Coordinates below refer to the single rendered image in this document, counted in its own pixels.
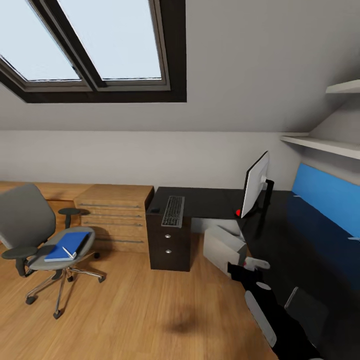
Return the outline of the keyboard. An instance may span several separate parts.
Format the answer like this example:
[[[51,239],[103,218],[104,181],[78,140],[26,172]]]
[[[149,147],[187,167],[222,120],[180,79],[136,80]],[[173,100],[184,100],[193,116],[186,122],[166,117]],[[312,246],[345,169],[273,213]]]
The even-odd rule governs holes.
[[[182,228],[184,214],[184,196],[170,196],[161,225]]]

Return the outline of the folder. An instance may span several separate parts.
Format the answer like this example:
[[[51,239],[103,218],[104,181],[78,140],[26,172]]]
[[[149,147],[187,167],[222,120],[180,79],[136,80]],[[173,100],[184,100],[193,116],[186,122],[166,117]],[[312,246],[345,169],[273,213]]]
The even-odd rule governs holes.
[[[52,251],[46,256],[44,261],[73,261],[89,235],[89,231],[66,233],[57,243],[57,245],[52,249]]]

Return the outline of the monitor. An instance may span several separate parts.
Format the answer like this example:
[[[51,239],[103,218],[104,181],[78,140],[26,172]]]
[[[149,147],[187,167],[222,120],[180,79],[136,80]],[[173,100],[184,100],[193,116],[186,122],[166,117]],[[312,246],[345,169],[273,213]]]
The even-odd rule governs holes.
[[[266,151],[247,171],[241,202],[241,208],[236,211],[236,215],[240,218],[252,215],[257,211],[267,213],[270,206],[270,199],[272,196],[274,181],[268,180],[266,177],[267,167],[269,163],[269,152]],[[263,208],[259,208],[257,198],[263,188],[264,183],[267,183],[265,190],[265,198]],[[257,209],[249,212],[254,204],[257,204]]]

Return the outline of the notebook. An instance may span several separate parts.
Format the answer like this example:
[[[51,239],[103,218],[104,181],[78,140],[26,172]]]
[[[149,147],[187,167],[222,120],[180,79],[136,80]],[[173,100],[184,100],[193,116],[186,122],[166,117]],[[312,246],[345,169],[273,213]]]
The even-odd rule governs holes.
[[[286,312],[303,327],[309,341],[317,346],[328,308],[296,287],[286,303]]]

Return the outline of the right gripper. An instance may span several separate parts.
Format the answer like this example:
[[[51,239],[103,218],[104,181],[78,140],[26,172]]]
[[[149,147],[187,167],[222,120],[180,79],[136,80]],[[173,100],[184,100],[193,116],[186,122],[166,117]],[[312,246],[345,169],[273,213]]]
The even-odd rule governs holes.
[[[260,270],[255,268],[254,271],[247,270],[243,266],[239,265],[232,265],[230,262],[227,264],[227,272],[231,274],[232,280],[239,281],[242,283],[242,286],[244,286],[244,280],[245,278],[249,276],[253,276],[258,278],[259,280],[263,279],[263,274]]]

